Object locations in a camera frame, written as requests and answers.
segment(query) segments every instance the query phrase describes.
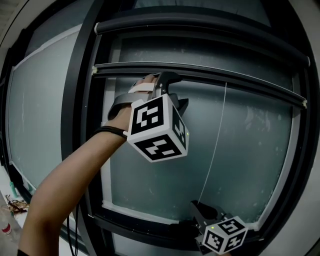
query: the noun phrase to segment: black wristband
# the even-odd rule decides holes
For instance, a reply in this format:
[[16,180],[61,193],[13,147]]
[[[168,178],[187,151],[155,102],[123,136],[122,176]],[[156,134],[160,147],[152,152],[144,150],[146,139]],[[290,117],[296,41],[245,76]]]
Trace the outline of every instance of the black wristband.
[[116,135],[121,136],[122,138],[127,139],[127,136],[124,135],[124,131],[125,130],[122,130],[122,129],[119,129],[116,127],[112,127],[112,126],[102,126],[102,127],[99,127],[98,129],[96,129],[91,137],[93,137],[94,135],[101,133],[101,132],[109,132],[109,133],[116,134]]

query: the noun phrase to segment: string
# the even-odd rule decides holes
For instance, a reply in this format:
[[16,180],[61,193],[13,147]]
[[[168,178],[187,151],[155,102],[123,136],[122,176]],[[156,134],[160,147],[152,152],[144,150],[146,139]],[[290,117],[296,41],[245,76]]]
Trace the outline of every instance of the string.
[[210,174],[210,171],[211,171],[211,167],[212,167],[212,164],[213,164],[213,162],[214,162],[214,158],[215,158],[215,154],[216,154],[216,149],[217,149],[217,145],[218,145],[218,139],[219,139],[220,129],[221,129],[221,124],[222,124],[222,117],[223,117],[223,115],[224,115],[225,102],[226,102],[226,92],[227,92],[227,83],[225,83],[225,87],[224,87],[224,98],[223,98],[222,113],[221,113],[221,120],[220,120],[218,135],[216,136],[216,142],[215,142],[215,147],[214,147],[214,151],[213,151],[213,155],[212,155],[212,159],[211,159],[209,171],[208,171],[208,174],[207,174],[207,176],[206,176],[206,179],[205,179],[205,182],[204,182],[204,185],[203,185],[203,188],[202,188],[202,191],[201,191],[199,200],[198,200],[198,204],[199,204],[199,202],[200,202],[200,199],[201,199],[201,197],[202,197],[202,194],[204,193],[204,190],[205,190],[205,187],[206,187],[206,184],[207,184],[207,181],[208,181],[208,177],[209,177],[209,174]]

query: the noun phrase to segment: fiducial marker cube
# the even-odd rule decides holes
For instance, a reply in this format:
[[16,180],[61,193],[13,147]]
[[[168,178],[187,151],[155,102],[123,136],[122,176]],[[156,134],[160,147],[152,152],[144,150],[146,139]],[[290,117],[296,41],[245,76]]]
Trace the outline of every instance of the fiducial marker cube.
[[188,154],[189,131],[168,94],[131,104],[127,141],[149,162]]
[[238,217],[205,228],[202,245],[221,255],[240,247],[247,235],[246,224]]

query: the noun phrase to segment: white strap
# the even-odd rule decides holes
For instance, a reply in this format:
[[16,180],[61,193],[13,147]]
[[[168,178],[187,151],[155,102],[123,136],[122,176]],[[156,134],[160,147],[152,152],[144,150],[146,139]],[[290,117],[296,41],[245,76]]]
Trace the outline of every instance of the white strap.
[[138,85],[135,85],[134,87],[132,87],[128,93],[135,93],[135,92],[153,92],[155,87],[155,83],[154,82],[143,82],[140,83]]

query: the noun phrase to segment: hand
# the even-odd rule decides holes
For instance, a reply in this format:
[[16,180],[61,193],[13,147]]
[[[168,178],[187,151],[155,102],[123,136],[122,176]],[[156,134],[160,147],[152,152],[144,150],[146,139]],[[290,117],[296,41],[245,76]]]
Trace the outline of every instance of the hand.
[[[157,81],[157,77],[155,77],[152,74],[148,74],[144,79],[138,80],[135,83],[135,86],[142,84],[142,83],[155,83],[156,81]],[[148,94],[151,92],[150,91],[137,91],[137,93]],[[116,128],[128,131],[129,124],[130,124],[131,110],[132,110],[131,105],[123,107],[114,119],[106,122],[104,125],[105,126],[112,126],[112,127],[116,127]]]

